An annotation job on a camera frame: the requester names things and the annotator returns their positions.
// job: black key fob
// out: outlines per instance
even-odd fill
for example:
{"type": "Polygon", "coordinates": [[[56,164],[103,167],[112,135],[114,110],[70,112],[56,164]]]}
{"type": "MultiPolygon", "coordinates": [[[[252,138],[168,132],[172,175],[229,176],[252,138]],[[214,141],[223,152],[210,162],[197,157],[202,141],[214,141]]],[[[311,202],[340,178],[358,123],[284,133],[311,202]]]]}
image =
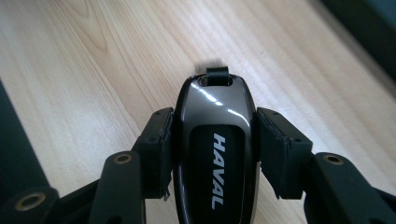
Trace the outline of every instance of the black key fob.
{"type": "Polygon", "coordinates": [[[255,113],[247,84],[227,67],[186,80],[173,139],[180,223],[252,222],[259,182],[255,113]]]}

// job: car key fob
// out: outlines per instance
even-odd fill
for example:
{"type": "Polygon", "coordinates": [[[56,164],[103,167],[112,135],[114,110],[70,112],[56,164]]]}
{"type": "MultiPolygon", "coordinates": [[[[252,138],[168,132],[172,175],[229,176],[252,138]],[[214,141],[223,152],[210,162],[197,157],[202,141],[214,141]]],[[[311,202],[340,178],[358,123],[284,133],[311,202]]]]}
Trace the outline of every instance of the car key fob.
{"type": "Polygon", "coordinates": [[[227,67],[188,78],[174,115],[174,184],[180,223],[250,223],[259,152],[256,109],[227,67]]]}

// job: black plastic mount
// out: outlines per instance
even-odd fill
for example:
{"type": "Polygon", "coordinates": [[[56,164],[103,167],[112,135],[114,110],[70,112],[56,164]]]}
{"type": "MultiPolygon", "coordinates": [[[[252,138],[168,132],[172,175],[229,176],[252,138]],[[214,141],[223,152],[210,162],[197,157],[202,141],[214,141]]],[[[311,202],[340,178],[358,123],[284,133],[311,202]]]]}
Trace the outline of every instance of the black plastic mount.
{"type": "Polygon", "coordinates": [[[93,200],[90,224],[146,223],[140,157],[134,151],[107,158],[93,200]]]}
{"type": "Polygon", "coordinates": [[[308,223],[396,223],[396,198],[370,186],[347,158],[322,152],[303,169],[308,223]]]}
{"type": "Polygon", "coordinates": [[[0,210],[0,222],[57,223],[61,210],[58,191],[51,187],[30,188],[14,195],[0,210]]]}

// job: wooden table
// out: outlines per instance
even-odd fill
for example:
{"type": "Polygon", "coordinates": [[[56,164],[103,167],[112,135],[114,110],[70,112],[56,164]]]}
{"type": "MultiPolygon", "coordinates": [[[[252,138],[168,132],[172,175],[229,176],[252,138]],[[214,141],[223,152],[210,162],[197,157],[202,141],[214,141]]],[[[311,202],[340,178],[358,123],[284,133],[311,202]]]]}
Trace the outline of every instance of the wooden table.
{"type": "MultiPolygon", "coordinates": [[[[349,158],[373,186],[396,194],[395,86],[373,74],[373,62],[319,8],[5,0],[0,76],[61,196],[97,179],[106,157],[131,149],[151,113],[175,106],[188,76],[221,64],[246,80],[256,106],[304,132],[314,152],[349,158]]],[[[148,223],[177,223],[170,190],[166,203],[147,201],[148,223]]],[[[263,176],[258,197],[255,223],[306,222],[303,201],[276,200],[263,176]]]]}

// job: clamp jaw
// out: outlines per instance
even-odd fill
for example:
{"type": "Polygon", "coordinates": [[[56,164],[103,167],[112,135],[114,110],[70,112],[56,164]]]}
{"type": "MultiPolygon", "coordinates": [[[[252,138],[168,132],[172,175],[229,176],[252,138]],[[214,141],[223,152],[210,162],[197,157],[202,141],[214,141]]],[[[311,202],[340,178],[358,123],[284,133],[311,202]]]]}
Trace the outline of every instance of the clamp jaw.
{"type": "Polygon", "coordinates": [[[153,113],[131,151],[106,160],[99,180],[62,199],[50,186],[28,188],[0,221],[146,223],[145,200],[167,199],[173,171],[180,223],[251,223],[261,167],[277,198],[306,193],[308,223],[396,223],[396,197],[312,146],[279,113],[256,109],[241,77],[208,68],[185,81],[175,110],[153,113]]]}

